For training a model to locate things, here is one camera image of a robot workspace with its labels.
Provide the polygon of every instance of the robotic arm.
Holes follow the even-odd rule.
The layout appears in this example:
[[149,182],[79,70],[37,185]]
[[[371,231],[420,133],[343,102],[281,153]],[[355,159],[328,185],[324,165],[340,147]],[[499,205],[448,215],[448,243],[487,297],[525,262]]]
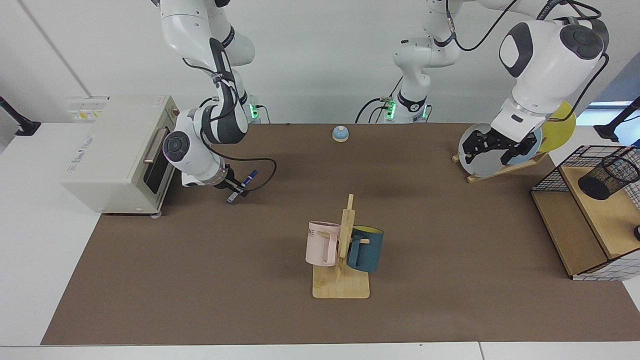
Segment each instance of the robotic arm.
[[[403,72],[400,91],[392,102],[393,110],[388,112],[386,122],[405,124],[416,122],[424,115],[426,98],[431,78],[426,73],[428,68],[439,68],[453,65],[460,57],[460,47],[455,40],[456,17],[462,4],[476,0],[429,0],[429,10],[424,17],[422,27],[428,34],[423,38],[410,38],[401,42],[394,54],[396,65]],[[579,14],[565,1],[560,0],[477,0],[485,8],[507,10],[521,13],[534,19],[545,15],[550,9],[563,17],[574,17]]]
[[598,19],[578,20],[579,15],[521,22],[506,35],[500,61],[517,83],[491,122],[491,129],[487,133],[475,130],[462,139],[460,157],[467,165],[477,157],[484,158],[480,163],[491,169],[488,175],[515,156],[529,153],[541,140],[532,132],[580,87],[602,57],[608,61],[605,24]]
[[[387,122],[410,123],[423,117],[430,77],[427,68],[450,66],[460,56],[453,19],[462,3],[473,0],[429,0],[423,27],[426,38],[401,42],[394,62],[403,71],[403,84],[394,96]],[[541,127],[562,100],[589,76],[606,56],[609,36],[604,23],[583,17],[568,0],[477,0],[486,8],[516,12],[536,20],[514,26],[500,46],[500,61],[517,79],[487,133],[472,132],[463,139],[461,159],[470,164],[477,156],[499,151],[505,165],[527,154],[536,143],[531,133]],[[562,16],[544,21],[550,11]]]
[[187,66],[212,79],[216,96],[211,99],[218,102],[181,111],[175,130],[164,139],[164,155],[182,172],[184,186],[212,185],[242,194],[242,184],[211,145],[238,143],[247,132],[243,106],[250,95],[231,66],[251,63],[253,44],[229,24],[223,9],[228,0],[153,2],[160,7],[166,43]]

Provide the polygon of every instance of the wire basket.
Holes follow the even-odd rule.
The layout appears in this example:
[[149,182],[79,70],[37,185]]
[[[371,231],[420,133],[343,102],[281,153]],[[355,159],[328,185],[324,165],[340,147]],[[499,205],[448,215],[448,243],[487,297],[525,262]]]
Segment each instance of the wire basket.
[[578,180],[580,189],[594,199],[606,200],[626,185],[640,180],[638,167],[624,158],[629,151],[602,159],[598,166]]

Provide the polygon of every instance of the gray plate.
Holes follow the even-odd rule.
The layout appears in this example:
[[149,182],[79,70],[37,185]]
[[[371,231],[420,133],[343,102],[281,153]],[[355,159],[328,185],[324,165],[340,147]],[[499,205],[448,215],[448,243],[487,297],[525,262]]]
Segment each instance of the gray plate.
[[504,155],[507,150],[492,150],[486,152],[484,154],[480,154],[476,156],[471,164],[467,164],[465,152],[462,149],[462,143],[471,135],[471,132],[479,130],[483,134],[486,134],[491,130],[491,126],[489,124],[476,124],[472,127],[468,128],[464,134],[462,134],[462,138],[460,139],[460,143],[458,144],[458,155],[460,156],[460,163],[462,167],[471,175],[475,175],[477,177],[489,177],[494,175],[502,168],[502,162],[500,158]]

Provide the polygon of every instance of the light blue plate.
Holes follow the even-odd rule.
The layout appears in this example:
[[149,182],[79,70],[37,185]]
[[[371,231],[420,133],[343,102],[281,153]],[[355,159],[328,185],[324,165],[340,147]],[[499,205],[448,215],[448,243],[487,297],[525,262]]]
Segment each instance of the light blue plate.
[[538,150],[540,149],[540,146],[542,145],[542,127],[539,127],[537,130],[535,130],[533,132],[533,135],[538,140],[538,142],[536,142],[536,145],[533,145],[533,148],[531,148],[531,150],[526,155],[518,155],[515,158],[509,160],[507,164],[509,165],[522,164],[536,155],[536,152],[538,152]]

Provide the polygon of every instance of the white wall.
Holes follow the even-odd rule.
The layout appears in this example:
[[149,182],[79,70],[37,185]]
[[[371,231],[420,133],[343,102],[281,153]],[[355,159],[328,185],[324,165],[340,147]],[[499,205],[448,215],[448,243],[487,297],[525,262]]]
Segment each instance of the white wall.
[[0,110],[0,154],[9,145],[16,130],[18,125],[9,115]]
[[[3,0],[8,6],[0,15],[0,50],[10,63],[0,79],[13,85],[3,89],[5,97],[24,106],[27,116],[66,119],[60,114],[63,98],[82,92],[42,46],[16,1]],[[158,10],[150,1],[23,1],[93,95],[172,94],[181,108],[211,95],[207,77],[185,67],[164,44]],[[612,38],[611,64],[587,94],[587,105],[637,53],[640,38],[636,0],[585,1],[604,12]],[[240,71],[246,86],[269,106],[274,122],[351,122],[366,100],[387,95],[396,83],[401,73],[391,54],[400,40],[424,36],[425,9],[419,0],[234,0],[227,15],[255,43],[254,63]],[[498,15],[465,4],[456,19],[461,43],[477,42]],[[522,19],[508,14],[480,49],[464,53],[453,67],[429,71],[433,120],[493,118],[514,84],[497,49]],[[34,95],[41,101],[32,101]],[[44,116],[51,111],[53,117]]]

